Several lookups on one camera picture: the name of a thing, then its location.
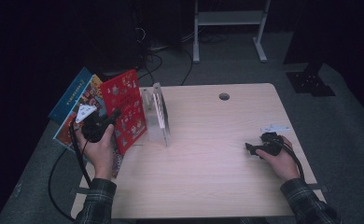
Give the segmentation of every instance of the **finger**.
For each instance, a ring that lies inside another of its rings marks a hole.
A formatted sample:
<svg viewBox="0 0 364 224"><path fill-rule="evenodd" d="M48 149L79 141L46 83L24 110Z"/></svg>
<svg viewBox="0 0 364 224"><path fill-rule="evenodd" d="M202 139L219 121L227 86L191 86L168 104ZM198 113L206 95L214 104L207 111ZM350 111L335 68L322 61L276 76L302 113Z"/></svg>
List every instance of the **finger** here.
<svg viewBox="0 0 364 224"><path fill-rule="evenodd" d="M81 129L80 129L80 128L79 128L79 129L77 129L77 130L75 131L75 135L76 135L76 137L77 137L77 141L78 141L80 144L82 144L82 143L86 142L86 138L84 138L83 133L82 133L82 131L81 131Z"/></svg>
<svg viewBox="0 0 364 224"><path fill-rule="evenodd" d="M292 149L292 143L289 140L287 140L287 138L285 138L283 135L281 135L281 137L284 140L284 143L287 144Z"/></svg>
<svg viewBox="0 0 364 224"><path fill-rule="evenodd" d="M104 132L103 137L101 138L101 141L110 142L114 130L115 127L113 126L113 124L109 124Z"/></svg>
<svg viewBox="0 0 364 224"><path fill-rule="evenodd" d="M269 153L261 150L261 149L257 149L255 151L260 157L262 157L264 160L270 162L273 160L274 156L273 155L270 155Z"/></svg>

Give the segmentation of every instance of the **shirt cuff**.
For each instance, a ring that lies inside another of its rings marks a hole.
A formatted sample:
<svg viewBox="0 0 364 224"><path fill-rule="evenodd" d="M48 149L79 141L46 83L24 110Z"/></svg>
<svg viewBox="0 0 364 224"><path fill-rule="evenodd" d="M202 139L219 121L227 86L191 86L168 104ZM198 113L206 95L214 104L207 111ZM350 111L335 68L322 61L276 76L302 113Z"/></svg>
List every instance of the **shirt cuff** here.
<svg viewBox="0 0 364 224"><path fill-rule="evenodd" d="M318 200L315 193L301 178L290 179L281 186L281 192L292 207L308 198Z"/></svg>
<svg viewBox="0 0 364 224"><path fill-rule="evenodd" d="M100 178L94 178L91 181L91 187L87 194L87 202L103 202L112 204L116 192L116 184L112 181Z"/></svg>

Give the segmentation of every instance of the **plaid sleeve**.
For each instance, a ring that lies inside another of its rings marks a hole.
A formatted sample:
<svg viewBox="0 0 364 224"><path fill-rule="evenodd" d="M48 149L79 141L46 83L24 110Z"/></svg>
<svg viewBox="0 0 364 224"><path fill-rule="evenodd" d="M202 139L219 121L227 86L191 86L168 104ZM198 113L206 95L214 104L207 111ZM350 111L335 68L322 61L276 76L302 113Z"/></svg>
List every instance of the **plaid sleeve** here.
<svg viewBox="0 0 364 224"><path fill-rule="evenodd" d="M75 223L111 223L115 191L116 185L113 182L94 178L83 209L77 214Z"/></svg>
<svg viewBox="0 0 364 224"><path fill-rule="evenodd" d="M342 223L336 211L319 201L315 193L302 179L291 179L281 186L297 223Z"/></svg>

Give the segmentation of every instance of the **book cover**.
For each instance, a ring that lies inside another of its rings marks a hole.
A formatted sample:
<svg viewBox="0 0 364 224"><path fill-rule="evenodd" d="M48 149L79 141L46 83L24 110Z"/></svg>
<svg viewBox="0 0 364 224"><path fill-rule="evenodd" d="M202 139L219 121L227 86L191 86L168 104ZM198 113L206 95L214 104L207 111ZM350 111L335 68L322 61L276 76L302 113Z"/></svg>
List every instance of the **book cover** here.
<svg viewBox="0 0 364 224"><path fill-rule="evenodd" d="M84 105L95 105L97 109L93 112L95 116L99 118L106 116L105 103L103 100L103 95L101 94L100 85L103 82L96 75L91 75L91 79L86 86L84 86L81 94L74 101L72 108L69 111L69 114L64 119L63 123L60 126L60 129L54 135L53 139L59 142L64 147L74 151L72 146L71 135L69 133L69 125L71 120L77 116L77 112L79 110L80 104Z"/></svg>
<svg viewBox="0 0 364 224"><path fill-rule="evenodd" d="M84 89L86 89L91 79L92 73L86 67L83 67L60 98L59 102L49 113L49 119L61 125L75 106L75 102Z"/></svg>
<svg viewBox="0 0 364 224"><path fill-rule="evenodd" d="M107 115L121 110L117 119L115 135L119 153L127 149L147 130L141 92L135 70L127 71L101 84Z"/></svg>

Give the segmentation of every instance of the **hand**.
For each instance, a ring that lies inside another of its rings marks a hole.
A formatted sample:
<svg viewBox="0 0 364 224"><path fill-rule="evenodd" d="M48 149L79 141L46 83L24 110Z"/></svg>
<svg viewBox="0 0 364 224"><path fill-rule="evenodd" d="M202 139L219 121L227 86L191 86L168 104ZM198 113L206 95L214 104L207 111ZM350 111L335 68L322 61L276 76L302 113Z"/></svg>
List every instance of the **hand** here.
<svg viewBox="0 0 364 224"><path fill-rule="evenodd" d="M281 137L284 139L284 143L292 148L292 144L289 142L289 140L287 140L284 136ZM290 157L289 154L287 154L284 149L282 149L277 156L270 155L269 153L260 149L257 149L256 153L266 160L272 166L275 173L285 182L290 179L301 177L299 175L296 162L292 159L292 157Z"/></svg>
<svg viewBox="0 0 364 224"><path fill-rule="evenodd" d="M112 166L113 166L113 151L111 145L111 138L113 135L114 126L109 124L106 131L97 143L88 142L81 130L77 130L77 140L80 145L82 153L86 155L89 161L94 166L95 177L111 180Z"/></svg>

